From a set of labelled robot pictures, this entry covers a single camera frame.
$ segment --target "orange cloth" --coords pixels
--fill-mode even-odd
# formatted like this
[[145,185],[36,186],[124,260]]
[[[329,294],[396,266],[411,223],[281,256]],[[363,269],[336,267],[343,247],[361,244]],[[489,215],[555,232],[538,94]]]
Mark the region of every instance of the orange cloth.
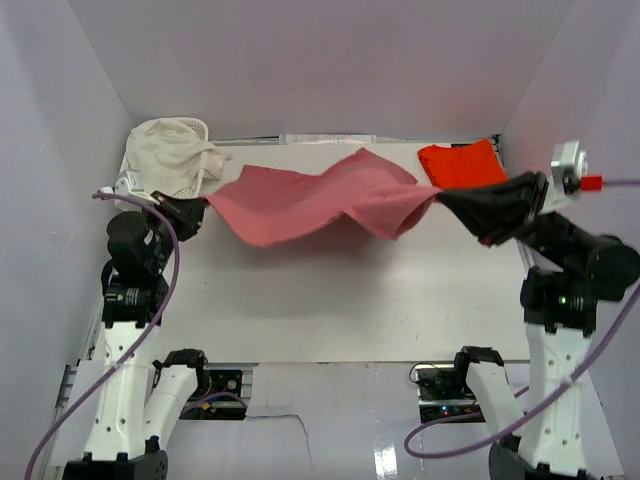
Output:
[[508,180],[486,138],[466,147],[431,145],[420,149],[418,157],[434,187],[484,187]]

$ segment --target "white cloth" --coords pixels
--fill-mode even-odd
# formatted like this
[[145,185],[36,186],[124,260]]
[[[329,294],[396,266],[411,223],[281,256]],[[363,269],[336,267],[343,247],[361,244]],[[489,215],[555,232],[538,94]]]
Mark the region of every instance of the white cloth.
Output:
[[199,192],[203,179],[220,179],[224,165],[214,144],[174,118],[149,120],[131,130],[125,155],[131,168],[141,172],[147,193],[166,195],[185,188]]

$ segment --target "laundry basket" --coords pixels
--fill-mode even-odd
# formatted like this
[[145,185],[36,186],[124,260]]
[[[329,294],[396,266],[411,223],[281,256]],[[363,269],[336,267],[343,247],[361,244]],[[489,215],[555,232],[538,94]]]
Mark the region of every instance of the laundry basket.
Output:
[[[191,128],[196,135],[202,140],[209,140],[209,129],[207,128],[207,124],[202,120],[198,120],[197,118],[189,118],[189,117],[171,117],[174,120],[179,120],[189,128]],[[124,170],[131,169],[131,165],[129,165],[129,161],[127,160],[127,154],[125,153],[124,158],[122,159],[122,166],[120,167],[120,172]],[[177,192],[171,194],[172,197],[175,198],[196,198],[200,193],[200,187],[202,186],[202,176],[198,174],[198,176],[193,180],[191,186],[187,188],[183,188]]]

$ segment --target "gray wall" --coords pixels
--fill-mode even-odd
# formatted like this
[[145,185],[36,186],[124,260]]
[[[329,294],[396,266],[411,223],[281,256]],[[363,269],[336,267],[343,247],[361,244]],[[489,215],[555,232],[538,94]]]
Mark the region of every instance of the gray wall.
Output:
[[0,477],[22,478],[96,307],[131,120],[65,0],[0,2]]
[[[548,170],[556,142],[577,138],[591,172],[640,178],[640,11],[636,2],[578,1],[505,131],[515,173]],[[640,249],[640,191],[585,196],[565,213],[592,232],[610,232]],[[602,336],[620,305],[602,305]],[[640,305],[591,369],[626,478],[640,479]]]
[[135,122],[501,132],[572,0],[69,0]]

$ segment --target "pink cloth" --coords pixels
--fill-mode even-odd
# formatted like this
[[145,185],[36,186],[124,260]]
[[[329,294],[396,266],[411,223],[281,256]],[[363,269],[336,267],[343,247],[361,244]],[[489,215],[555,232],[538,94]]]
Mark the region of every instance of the pink cloth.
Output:
[[418,223],[439,191],[361,148],[321,175],[246,165],[238,180],[205,198],[240,238],[266,247],[343,214],[378,237],[396,239]]

